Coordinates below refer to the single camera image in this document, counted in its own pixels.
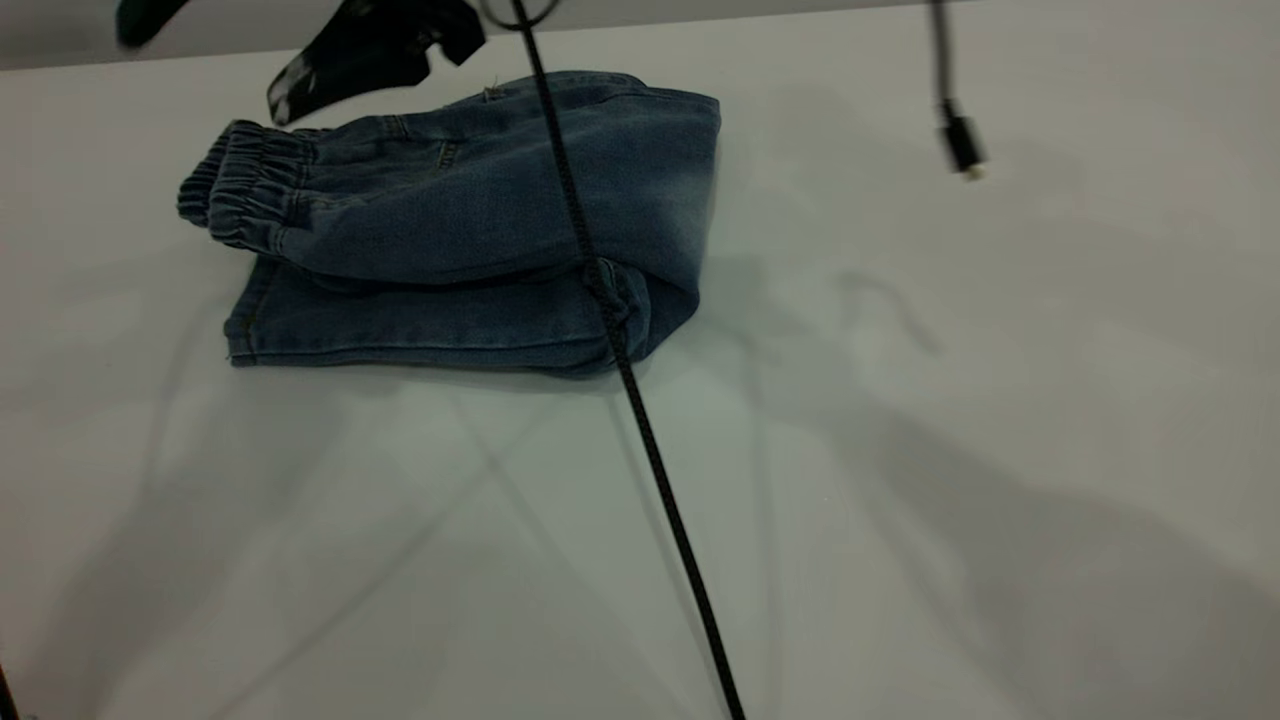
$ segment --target white table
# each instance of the white table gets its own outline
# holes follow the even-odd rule
[[[753,719],[1280,715],[1280,13],[547,33],[719,97],[643,388]],[[317,115],[526,74],[517,38]],[[0,74],[0,659],[42,720],[721,717],[616,378],[232,370],[174,213],[289,54]]]

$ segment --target usb connector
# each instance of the usb connector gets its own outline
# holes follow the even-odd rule
[[[955,172],[964,173],[966,179],[982,179],[984,174],[983,161],[986,155],[978,133],[974,131],[969,118],[956,111],[955,104],[950,100],[942,102],[942,141],[951,155],[951,165]]]

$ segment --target folded jeans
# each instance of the folded jeans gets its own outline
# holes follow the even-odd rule
[[[698,307],[719,106],[621,74],[549,79],[639,360]],[[178,211],[259,255],[224,328],[237,366],[612,365],[530,78],[330,131],[237,120]]]

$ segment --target jeans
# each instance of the jeans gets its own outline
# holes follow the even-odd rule
[[[719,104],[621,74],[549,77],[639,360],[698,307]],[[257,254],[224,328],[233,365],[613,363],[530,78],[329,131],[234,122],[178,211]]]

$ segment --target black cable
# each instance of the black cable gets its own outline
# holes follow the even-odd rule
[[[929,0],[929,19],[933,27],[933,82],[934,100],[942,117],[942,141],[951,154],[951,164],[969,179],[983,176],[983,150],[978,133],[969,118],[960,113],[955,99],[955,60],[951,50],[951,19],[946,0]]]
[[[649,414],[645,411],[644,400],[640,397],[640,387],[636,384],[635,372],[631,369],[631,359],[627,355],[626,331],[609,301],[604,275],[600,272],[600,258],[595,252],[595,243],[591,242],[591,234],[586,225],[586,213],[582,210],[582,202],[577,196],[577,186],[573,183],[573,173],[570,170],[568,154],[564,151],[564,138],[561,135],[559,117],[556,114],[550,85],[547,82],[547,72],[543,69],[543,60],[538,54],[538,42],[534,40],[534,26],[548,15],[550,8],[538,15],[534,22],[530,22],[529,13],[525,10],[525,4],[521,0],[511,0],[511,6],[516,12],[517,22],[507,26],[493,17],[486,0],[481,1],[481,10],[490,22],[518,31],[525,40],[525,50],[529,51],[529,64],[532,65],[538,96],[543,104],[543,115],[547,118],[547,131],[552,141],[552,154],[556,156],[556,170],[559,174],[561,190],[564,192],[564,204],[568,206],[573,236],[577,238],[579,252],[585,263],[588,290],[591,292],[600,310],[604,332],[608,336],[614,363],[618,365],[618,374],[622,375],[622,384],[626,387],[627,400],[631,402],[631,411],[635,414],[636,425],[640,429],[640,439],[644,441],[645,455],[649,456],[653,478],[658,483],[662,507],[667,512],[667,523],[671,525],[671,534],[676,539],[680,560],[685,565],[685,575],[689,578],[689,585],[694,591],[694,601],[698,603],[698,614],[703,620],[707,643],[710,646],[712,659],[716,662],[716,673],[719,675],[721,691],[724,693],[724,703],[728,707],[730,717],[732,720],[746,720],[746,714],[742,711],[742,701],[737,697],[737,685],[733,683],[733,671],[730,669],[728,655],[724,652],[724,642],[721,639],[719,625],[716,623],[716,612],[712,610],[712,601],[707,596],[707,585],[703,583],[703,574],[698,569],[698,559],[694,556],[694,548],[689,542],[689,533],[685,530],[685,521],[680,516],[680,506],[676,503],[676,495],[671,489],[667,468],[662,462],[658,441],[654,438],[653,427],[649,424]]]
[[[951,22],[946,0],[929,0],[929,19],[933,22],[933,82],[938,105],[952,100],[955,77],[951,69]]]

